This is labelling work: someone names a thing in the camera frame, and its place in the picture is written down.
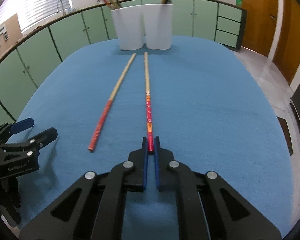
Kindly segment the wooden stool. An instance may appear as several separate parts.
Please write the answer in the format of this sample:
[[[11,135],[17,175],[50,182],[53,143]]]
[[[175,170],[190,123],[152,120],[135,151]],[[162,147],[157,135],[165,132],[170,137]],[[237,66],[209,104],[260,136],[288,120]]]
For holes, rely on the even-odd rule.
[[[285,136],[285,140],[286,140],[287,147],[288,147],[288,150],[289,150],[289,155],[292,156],[293,155],[293,145],[292,145],[292,140],[291,140],[288,124],[287,124],[287,122],[284,118],[281,118],[281,117],[278,116],[277,119],[280,123],[283,134]]]

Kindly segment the green lower kitchen cabinets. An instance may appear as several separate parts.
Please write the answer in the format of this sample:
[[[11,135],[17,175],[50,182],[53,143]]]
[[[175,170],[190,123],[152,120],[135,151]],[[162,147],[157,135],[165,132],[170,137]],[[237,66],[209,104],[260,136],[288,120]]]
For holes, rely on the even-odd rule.
[[[172,0],[173,35],[205,38],[240,50],[247,11],[216,0]],[[95,5],[38,27],[0,58],[0,125],[15,121],[43,81],[69,55],[116,38],[111,12]]]

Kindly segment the kitchen faucet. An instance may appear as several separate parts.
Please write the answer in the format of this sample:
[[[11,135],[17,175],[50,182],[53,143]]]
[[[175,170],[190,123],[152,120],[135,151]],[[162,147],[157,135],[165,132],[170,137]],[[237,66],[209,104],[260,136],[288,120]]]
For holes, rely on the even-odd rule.
[[[64,5],[62,0],[57,0],[57,13],[62,12],[62,15],[65,15]]]

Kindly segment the cardboard panel with device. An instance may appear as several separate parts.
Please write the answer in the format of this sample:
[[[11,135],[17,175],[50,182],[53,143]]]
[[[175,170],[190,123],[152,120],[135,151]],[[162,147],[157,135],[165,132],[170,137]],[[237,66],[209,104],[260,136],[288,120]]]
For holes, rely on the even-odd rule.
[[[0,58],[23,37],[17,14],[0,25]]]

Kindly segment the blue table mat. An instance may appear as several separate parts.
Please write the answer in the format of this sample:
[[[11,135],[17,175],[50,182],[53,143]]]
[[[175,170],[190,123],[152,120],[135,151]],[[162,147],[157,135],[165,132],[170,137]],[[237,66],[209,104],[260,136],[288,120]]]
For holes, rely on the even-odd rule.
[[[117,40],[85,46],[39,86],[20,115],[58,138],[39,155],[39,170],[19,177],[25,226],[87,171],[102,174],[141,147],[146,135],[146,48],[113,102],[94,152],[90,139],[132,55]],[[232,51],[209,40],[176,36],[169,50],[148,52],[153,133],[191,170],[217,172],[286,235],[292,228],[293,176],[278,119],[262,89]]]

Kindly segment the red ribbed chopstick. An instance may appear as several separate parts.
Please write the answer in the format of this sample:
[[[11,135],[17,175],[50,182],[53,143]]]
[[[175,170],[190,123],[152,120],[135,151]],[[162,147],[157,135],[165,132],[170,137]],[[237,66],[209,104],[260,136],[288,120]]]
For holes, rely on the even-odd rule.
[[[93,132],[93,135],[91,137],[91,140],[90,140],[90,143],[89,143],[89,146],[88,146],[88,150],[90,152],[94,152],[94,150],[95,150],[97,141],[98,141],[98,139],[100,137],[100,134],[101,134],[101,131],[102,131],[102,127],[105,123],[107,115],[108,115],[108,113],[110,111],[110,108],[113,104],[113,101],[115,100],[115,97],[116,97],[116,95],[119,91],[119,88],[120,88],[121,84],[123,83],[123,81],[125,79],[125,76],[126,76],[128,70],[129,70],[131,64],[133,63],[135,57],[136,57],[136,53],[133,53],[131,55],[130,59],[128,60],[126,66],[124,67],[119,79],[117,80],[117,82],[116,82],[116,84],[115,84],[115,86],[114,86],[114,88],[113,88],[113,90],[110,94],[110,97],[109,97],[109,99],[108,99],[108,101],[107,101],[107,103],[106,103],[106,105],[103,109],[103,112],[102,112],[102,114],[101,114],[101,116],[100,116],[100,118],[97,122],[96,128],[95,128],[95,130]]]

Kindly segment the window blinds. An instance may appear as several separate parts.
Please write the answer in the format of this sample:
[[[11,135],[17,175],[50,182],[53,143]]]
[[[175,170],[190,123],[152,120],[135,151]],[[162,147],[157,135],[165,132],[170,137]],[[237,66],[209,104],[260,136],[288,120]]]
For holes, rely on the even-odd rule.
[[[72,6],[71,0],[62,0],[64,9]],[[0,6],[0,25],[17,14],[22,31],[57,13],[57,0],[4,0]]]

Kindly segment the white double utensil holder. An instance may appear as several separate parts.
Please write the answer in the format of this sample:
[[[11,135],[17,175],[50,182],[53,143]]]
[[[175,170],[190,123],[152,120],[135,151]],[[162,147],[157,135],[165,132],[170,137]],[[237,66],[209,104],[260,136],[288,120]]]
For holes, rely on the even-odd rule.
[[[111,11],[121,50],[168,50],[172,45],[172,4],[143,4]]]

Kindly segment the wooden door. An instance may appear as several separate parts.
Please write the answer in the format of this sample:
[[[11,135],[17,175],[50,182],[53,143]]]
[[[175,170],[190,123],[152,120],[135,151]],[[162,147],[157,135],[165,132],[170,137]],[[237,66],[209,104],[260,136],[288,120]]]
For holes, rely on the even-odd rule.
[[[242,45],[263,56],[268,56],[273,42],[278,0],[243,0],[247,20]]]
[[[297,0],[283,0],[283,20],[274,64],[288,84],[300,64],[300,5]]]

